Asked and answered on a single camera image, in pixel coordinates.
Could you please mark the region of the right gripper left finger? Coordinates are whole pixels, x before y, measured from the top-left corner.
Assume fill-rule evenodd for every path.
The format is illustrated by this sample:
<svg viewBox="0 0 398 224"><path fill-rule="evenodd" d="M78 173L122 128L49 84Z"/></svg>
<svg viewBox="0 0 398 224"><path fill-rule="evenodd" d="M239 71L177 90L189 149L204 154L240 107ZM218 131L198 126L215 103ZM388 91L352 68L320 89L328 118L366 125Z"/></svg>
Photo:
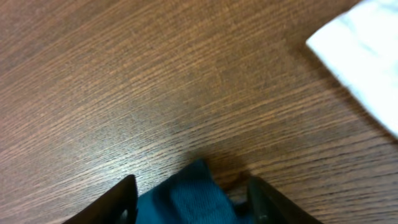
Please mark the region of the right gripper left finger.
<svg viewBox="0 0 398 224"><path fill-rule="evenodd" d="M136 178L127 175L93 203L64 221L64 224L135 224L137 201Z"/></svg>

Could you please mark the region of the blue t-shirt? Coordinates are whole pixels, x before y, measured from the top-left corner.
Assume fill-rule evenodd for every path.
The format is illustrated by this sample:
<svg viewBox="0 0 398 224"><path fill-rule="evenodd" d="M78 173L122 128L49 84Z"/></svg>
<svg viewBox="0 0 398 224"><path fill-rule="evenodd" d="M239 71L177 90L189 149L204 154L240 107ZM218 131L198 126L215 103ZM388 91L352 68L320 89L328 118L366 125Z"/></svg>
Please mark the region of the blue t-shirt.
<svg viewBox="0 0 398 224"><path fill-rule="evenodd" d="M252 223L251 212L233 203L196 160L138 198L136 223Z"/></svg>

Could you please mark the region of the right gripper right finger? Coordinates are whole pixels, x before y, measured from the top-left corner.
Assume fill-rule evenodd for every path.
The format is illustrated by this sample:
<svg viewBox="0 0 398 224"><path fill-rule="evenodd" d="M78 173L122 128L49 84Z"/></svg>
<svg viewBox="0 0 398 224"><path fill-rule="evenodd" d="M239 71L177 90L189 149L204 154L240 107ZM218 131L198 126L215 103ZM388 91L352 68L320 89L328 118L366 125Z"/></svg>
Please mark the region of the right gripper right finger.
<svg viewBox="0 0 398 224"><path fill-rule="evenodd" d="M322 224L260 177L250 177L247 190L254 223Z"/></svg>

